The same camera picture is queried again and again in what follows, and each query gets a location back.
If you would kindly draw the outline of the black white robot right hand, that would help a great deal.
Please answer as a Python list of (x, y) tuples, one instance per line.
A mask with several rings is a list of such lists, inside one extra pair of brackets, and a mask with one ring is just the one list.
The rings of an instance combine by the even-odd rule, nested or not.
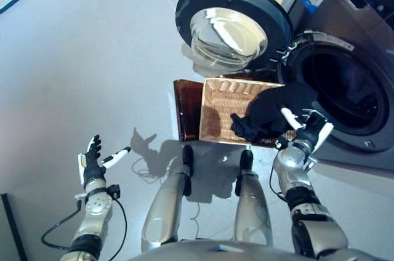
[(329, 137), (334, 125), (319, 111), (311, 108), (301, 109), (296, 115), (289, 108), (282, 107), (281, 114), (295, 130), (296, 139), (307, 145), (309, 154), (314, 153)]

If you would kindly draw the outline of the black white robot left hand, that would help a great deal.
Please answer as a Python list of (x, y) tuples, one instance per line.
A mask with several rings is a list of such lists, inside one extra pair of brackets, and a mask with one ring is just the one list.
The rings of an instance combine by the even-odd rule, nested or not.
[(93, 180), (105, 180), (107, 169), (115, 166), (124, 159), (131, 151), (130, 147), (124, 147), (116, 153), (100, 159), (101, 139), (99, 135), (95, 135), (88, 143), (85, 153), (78, 154), (78, 171), (80, 182), (85, 187)]

